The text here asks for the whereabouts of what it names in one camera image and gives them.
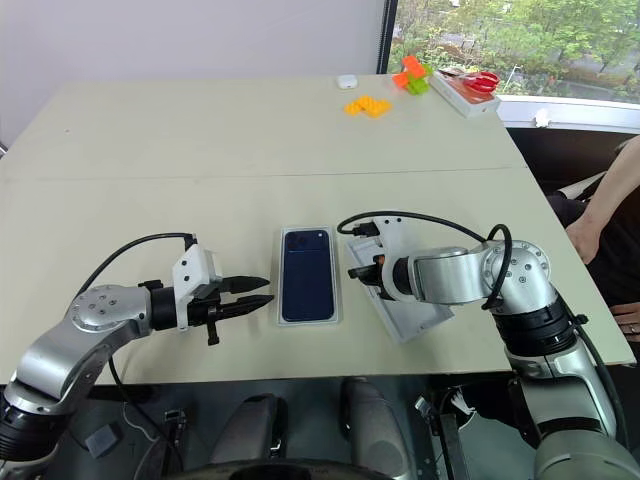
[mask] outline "beige table surface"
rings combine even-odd
[[[413,98],[388,77],[70,85],[0,161],[0,383],[63,316],[88,274],[120,245],[195,232],[227,275],[278,276],[283,226],[336,225],[363,210],[443,216],[486,233],[497,222],[540,245],[552,280],[586,313],[607,363],[633,355],[498,118],[465,120],[435,92]],[[388,98],[379,119],[348,117],[361,94]],[[425,247],[473,246],[457,232],[408,222]],[[395,344],[338,238],[343,320],[282,328],[276,304],[204,328],[154,333],[119,351],[127,382],[453,373],[509,368],[479,303]],[[168,281],[181,242],[138,247],[99,283]],[[101,383],[109,383],[103,374]]]

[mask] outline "person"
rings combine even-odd
[[[620,151],[588,202],[547,197],[571,243],[640,354],[640,136]]]

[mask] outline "white box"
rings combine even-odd
[[[477,117],[483,113],[495,112],[498,109],[498,105],[500,105],[500,99],[495,95],[492,100],[487,100],[486,102],[469,103],[455,88],[449,85],[445,79],[445,75],[440,72],[433,72],[433,75],[429,77],[429,84],[467,118]]]

